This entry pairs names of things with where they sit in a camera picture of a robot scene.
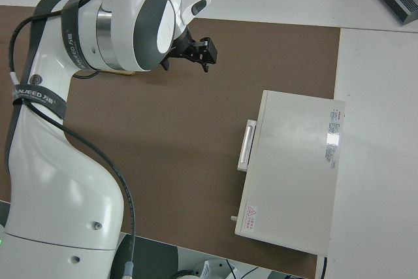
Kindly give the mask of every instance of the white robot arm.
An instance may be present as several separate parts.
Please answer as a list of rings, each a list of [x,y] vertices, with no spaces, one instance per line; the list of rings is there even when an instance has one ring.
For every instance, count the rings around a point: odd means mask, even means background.
[[[216,62],[216,49],[209,38],[195,42],[187,24],[209,3],[42,0],[34,17],[17,28],[32,22],[20,80],[11,42],[15,106],[5,161],[12,197],[0,245],[0,278],[107,278],[123,197],[108,171],[65,138],[71,78],[80,69],[149,71],[160,63],[168,69],[169,57],[184,57],[207,71]]]

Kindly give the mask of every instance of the brown mat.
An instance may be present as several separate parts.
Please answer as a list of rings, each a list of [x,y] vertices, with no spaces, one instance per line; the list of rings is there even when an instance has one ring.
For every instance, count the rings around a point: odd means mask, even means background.
[[[12,110],[8,40],[31,11],[0,7],[1,155]],[[195,20],[191,32],[196,39],[212,37],[217,46],[218,64],[208,74],[197,64],[172,60],[169,72],[159,67],[133,77],[74,80],[65,125],[125,174],[138,235],[313,278],[316,256],[239,237],[230,217],[238,214],[245,180],[236,165],[246,120],[257,118],[263,90],[332,98],[340,30]],[[21,69],[27,32],[18,46]],[[1,164],[0,199],[8,201],[10,184]],[[127,211],[123,231],[129,232]]]

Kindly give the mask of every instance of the white box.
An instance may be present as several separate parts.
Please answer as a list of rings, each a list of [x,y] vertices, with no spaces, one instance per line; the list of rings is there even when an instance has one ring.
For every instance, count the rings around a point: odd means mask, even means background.
[[[327,256],[344,106],[264,91],[237,235]]]

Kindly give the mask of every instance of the warning label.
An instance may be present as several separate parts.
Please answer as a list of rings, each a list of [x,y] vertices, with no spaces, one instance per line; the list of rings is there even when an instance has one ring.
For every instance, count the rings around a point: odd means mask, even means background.
[[[338,145],[340,145],[341,111],[334,108],[330,112],[327,149],[325,150],[325,161],[328,167],[334,169],[338,160]]]
[[[244,220],[244,231],[253,232],[255,227],[255,218],[257,217],[257,207],[247,206],[246,217]]]

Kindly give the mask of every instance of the handle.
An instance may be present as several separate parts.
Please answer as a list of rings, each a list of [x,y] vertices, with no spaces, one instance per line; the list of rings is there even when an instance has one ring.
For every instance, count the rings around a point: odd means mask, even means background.
[[[240,160],[238,161],[237,167],[239,171],[246,172],[248,170],[249,154],[251,153],[256,125],[256,120],[247,121],[246,132],[244,133],[244,139],[242,140]]]

